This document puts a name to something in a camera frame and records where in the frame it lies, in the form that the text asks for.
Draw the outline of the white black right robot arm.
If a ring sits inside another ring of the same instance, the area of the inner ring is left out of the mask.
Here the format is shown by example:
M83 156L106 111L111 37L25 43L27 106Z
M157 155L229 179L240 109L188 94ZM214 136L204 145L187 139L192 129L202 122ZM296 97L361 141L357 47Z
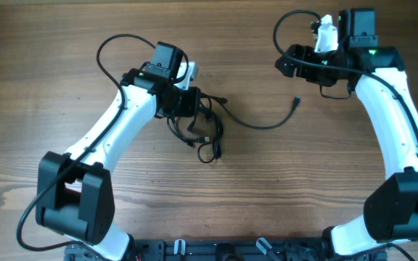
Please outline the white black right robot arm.
M353 220L323 234L324 257L356 260L418 241L418 113L409 93L406 67L393 46L380 46L372 8L341 11L336 20L317 16L313 46L279 50L276 68L320 88L346 80L372 122L385 180Z

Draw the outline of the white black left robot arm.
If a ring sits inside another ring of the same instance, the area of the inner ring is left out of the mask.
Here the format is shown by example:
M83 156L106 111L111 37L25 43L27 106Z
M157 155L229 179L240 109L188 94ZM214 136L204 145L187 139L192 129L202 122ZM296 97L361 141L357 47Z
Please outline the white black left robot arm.
M69 260L141 260L143 244L113 222L113 171L137 133L154 118L193 117L200 91L197 74L178 47L160 42L153 58L121 80L115 101L89 132L64 153L47 152L38 166L36 222L69 237Z

